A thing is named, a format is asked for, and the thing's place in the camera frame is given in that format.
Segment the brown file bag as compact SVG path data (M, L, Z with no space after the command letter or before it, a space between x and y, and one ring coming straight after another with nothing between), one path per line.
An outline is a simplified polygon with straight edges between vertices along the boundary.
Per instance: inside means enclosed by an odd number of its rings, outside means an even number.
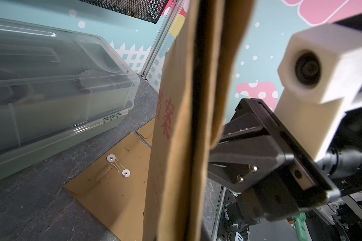
M209 152L255 1L191 1L166 53L149 162L145 241L198 241Z
M143 239L150 152L130 133L64 186L121 241Z
M154 124L155 119L152 119L136 131L150 147L152 146Z

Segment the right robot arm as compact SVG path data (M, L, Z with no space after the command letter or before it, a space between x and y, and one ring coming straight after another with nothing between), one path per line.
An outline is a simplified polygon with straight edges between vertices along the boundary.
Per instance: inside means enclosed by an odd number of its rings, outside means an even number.
M301 241L362 241L362 13L294 34L279 65L284 90L240 84L211 151L221 197L214 241L247 241L265 219Z

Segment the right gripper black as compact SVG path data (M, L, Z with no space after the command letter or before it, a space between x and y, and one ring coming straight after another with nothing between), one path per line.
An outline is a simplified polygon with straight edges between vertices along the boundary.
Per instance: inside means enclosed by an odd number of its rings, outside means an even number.
M208 177L245 196L255 219L274 222L341 196L340 190L288 129L257 98L243 98L225 132L210 151Z

